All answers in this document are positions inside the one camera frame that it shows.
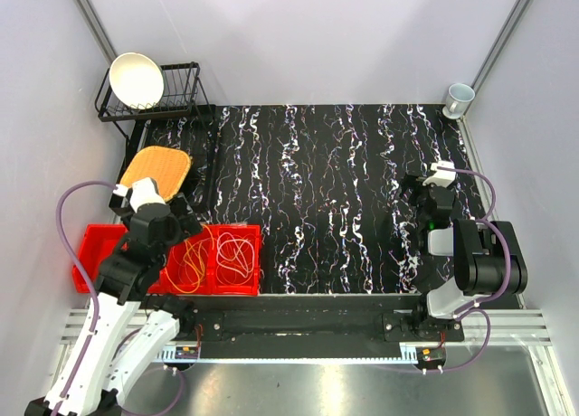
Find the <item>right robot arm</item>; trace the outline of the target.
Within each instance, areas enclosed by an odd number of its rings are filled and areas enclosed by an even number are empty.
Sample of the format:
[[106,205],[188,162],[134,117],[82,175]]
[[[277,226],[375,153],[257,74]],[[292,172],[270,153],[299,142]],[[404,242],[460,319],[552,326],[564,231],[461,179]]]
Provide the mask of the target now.
[[435,165],[433,174],[406,174],[401,195],[416,208],[419,250],[451,257],[453,277],[421,296],[411,313],[396,322],[402,335],[420,341],[461,332],[461,320],[482,304],[526,289],[527,266],[513,225],[506,221],[455,219],[453,176]]

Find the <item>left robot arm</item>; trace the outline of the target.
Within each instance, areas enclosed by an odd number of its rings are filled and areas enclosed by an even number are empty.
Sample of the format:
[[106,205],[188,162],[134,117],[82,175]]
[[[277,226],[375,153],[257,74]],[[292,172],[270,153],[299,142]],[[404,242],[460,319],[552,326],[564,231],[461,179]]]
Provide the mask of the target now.
[[120,415],[128,395],[170,341],[196,333],[192,302],[157,300],[137,334],[122,347],[131,318],[158,280],[169,251],[190,234],[182,209],[157,193],[134,192],[128,231],[100,264],[81,333],[57,382],[28,403],[27,415]]

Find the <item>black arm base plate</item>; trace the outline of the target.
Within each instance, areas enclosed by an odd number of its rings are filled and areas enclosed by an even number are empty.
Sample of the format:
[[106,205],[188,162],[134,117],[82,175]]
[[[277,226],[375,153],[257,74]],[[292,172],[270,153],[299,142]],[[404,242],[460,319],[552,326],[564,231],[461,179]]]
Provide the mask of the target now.
[[417,295],[158,296],[146,306],[175,313],[178,341],[200,337],[208,363],[404,361],[402,344],[464,340],[460,322],[429,317]]

